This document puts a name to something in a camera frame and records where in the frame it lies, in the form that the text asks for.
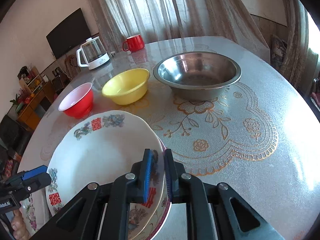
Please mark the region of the left hand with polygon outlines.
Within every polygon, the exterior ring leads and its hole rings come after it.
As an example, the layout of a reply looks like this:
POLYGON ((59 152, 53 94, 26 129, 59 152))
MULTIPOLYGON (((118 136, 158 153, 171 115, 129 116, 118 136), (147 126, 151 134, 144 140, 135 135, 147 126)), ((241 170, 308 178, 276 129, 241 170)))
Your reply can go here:
POLYGON ((30 233, 26 228, 23 221, 22 213, 20 210, 13 211, 14 217, 11 221, 11 227, 13 229, 13 237, 16 240, 29 240, 30 233))

